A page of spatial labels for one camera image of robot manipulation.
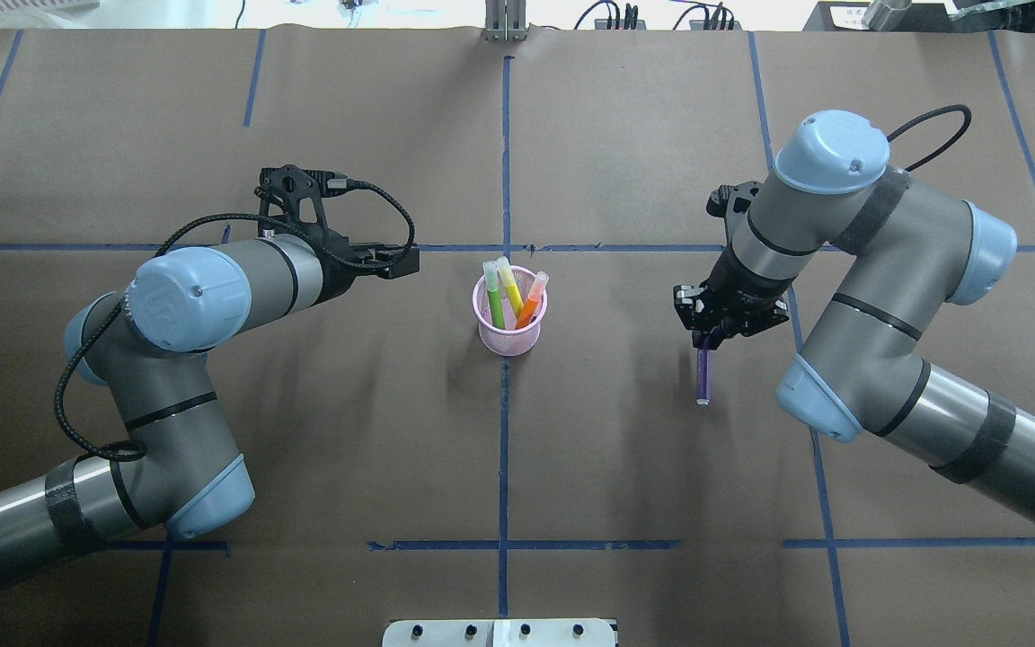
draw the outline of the purple marker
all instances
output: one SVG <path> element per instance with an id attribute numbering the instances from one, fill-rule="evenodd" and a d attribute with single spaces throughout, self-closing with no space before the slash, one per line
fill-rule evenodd
<path id="1" fill-rule="evenodd" d="M 708 340 L 698 349 L 698 406 L 710 405 L 710 349 Z"/>

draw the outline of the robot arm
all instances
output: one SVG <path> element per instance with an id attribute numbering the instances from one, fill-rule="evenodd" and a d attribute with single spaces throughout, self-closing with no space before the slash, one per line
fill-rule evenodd
<path id="1" fill-rule="evenodd" d="M 788 320 L 779 296 L 822 244 L 854 255 L 777 386 L 781 408 L 840 442 L 870 431 L 1035 521 L 1035 417 L 913 353 L 941 303 L 974 303 L 1001 278 L 1017 237 L 888 158 L 858 115 L 805 119 L 764 184 L 714 193 L 727 249 L 674 305 L 696 347 L 715 349 Z"/>
<path id="2" fill-rule="evenodd" d="M 263 169 L 260 184 L 262 236 L 156 257 L 126 290 L 95 299 L 66 328 L 68 357 L 97 335 L 79 373 L 110 386 L 128 445 L 144 454 L 108 460 L 113 450 L 79 437 L 93 454 L 1 492 L 0 589 L 144 528 L 165 524 L 170 536 L 189 539 L 242 514 L 255 489 L 210 384 L 206 351 L 341 296 L 357 275 L 393 278 L 418 270 L 412 225 L 410 241 L 400 247 L 353 245 L 325 225 L 322 198 L 364 183 L 288 166 Z M 372 189 L 405 215 L 385 192 Z M 316 222 L 298 213 L 307 198 Z M 264 215 L 270 204 L 283 206 L 276 222 Z M 275 225 L 288 233 L 276 233 Z"/>

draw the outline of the pink cup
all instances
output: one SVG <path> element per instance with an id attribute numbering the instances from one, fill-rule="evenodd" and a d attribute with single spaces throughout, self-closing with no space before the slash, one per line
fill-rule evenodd
<path id="1" fill-rule="evenodd" d="M 525 267 L 513 265 L 514 282 L 518 282 L 518 290 L 523 295 L 529 294 L 529 287 L 534 284 L 534 273 Z M 473 286 L 473 314 L 477 317 L 477 336 L 481 337 L 481 343 L 485 348 L 493 350 L 505 357 L 521 355 L 523 352 L 534 348 L 537 337 L 541 334 L 541 320 L 545 319 L 545 310 L 550 305 L 549 290 L 541 295 L 541 303 L 537 303 L 534 312 L 534 320 L 529 326 L 513 330 L 518 316 L 513 313 L 513 307 L 509 305 L 509 297 L 505 288 L 501 290 L 501 311 L 505 313 L 506 327 L 508 330 L 494 327 L 493 317 L 490 316 L 490 299 L 485 292 L 485 276 L 477 278 L 476 286 Z"/>

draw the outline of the orange marker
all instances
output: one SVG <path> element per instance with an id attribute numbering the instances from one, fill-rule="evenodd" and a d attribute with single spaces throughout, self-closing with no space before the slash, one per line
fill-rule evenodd
<path id="1" fill-rule="evenodd" d="M 538 271 L 533 286 L 530 287 L 529 295 L 526 295 L 526 303 L 521 308 L 521 315 L 518 316 L 514 330 L 529 326 L 530 321 L 534 320 L 534 313 L 537 312 L 537 306 L 541 305 L 541 295 L 545 294 L 545 284 L 549 282 L 550 274 L 546 274 L 545 271 Z"/>

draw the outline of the blue cap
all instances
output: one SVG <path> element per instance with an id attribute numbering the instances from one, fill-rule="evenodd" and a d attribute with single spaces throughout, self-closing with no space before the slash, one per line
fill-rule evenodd
<path id="1" fill-rule="evenodd" d="M 70 360 L 70 357 L 73 357 L 75 353 L 79 352 L 79 349 L 83 347 L 83 334 L 86 332 L 86 319 L 90 316 L 90 312 L 94 310 L 95 305 L 98 305 L 99 300 L 102 300 L 112 294 L 114 294 L 114 292 L 107 292 L 107 294 L 94 299 L 90 305 L 82 308 L 82 311 L 80 311 L 79 314 L 70 320 L 70 323 L 66 324 L 66 329 L 62 331 L 62 352 L 66 355 L 66 360 Z M 86 362 L 86 357 L 83 357 L 82 361 L 79 361 L 79 376 L 82 376 L 84 380 L 90 382 L 92 385 L 106 385 L 106 380 L 99 378 L 98 374 L 91 370 L 90 364 Z"/>
<path id="2" fill-rule="evenodd" d="M 246 463 L 239 453 L 193 499 L 166 521 L 170 539 L 194 539 L 237 520 L 255 502 Z"/>
<path id="3" fill-rule="evenodd" d="M 790 187 L 831 196 L 869 187 L 888 163 L 889 141 L 869 119 L 822 111 L 797 126 L 777 153 L 773 171 Z"/>
<path id="4" fill-rule="evenodd" d="M 176 352 L 230 340 L 246 323 L 249 304 L 245 271 L 210 247 L 184 247 L 144 262 L 126 290 L 126 307 L 141 334 Z"/>
<path id="5" fill-rule="evenodd" d="M 977 302 L 1009 270 L 1017 255 L 1017 232 L 998 217 L 984 212 L 973 202 L 965 201 L 973 213 L 973 243 L 969 248 L 969 262 L 956 291 L 949 303 L 969 305 Z"/>
<path id="6" fill-rule="evenodd" d="M 854 413 L 801 355 L 793 356 L 793 365 L 777 385 L 777 405 L 810 430 L 839 442 L 850 442 L 861 433 Z"/>

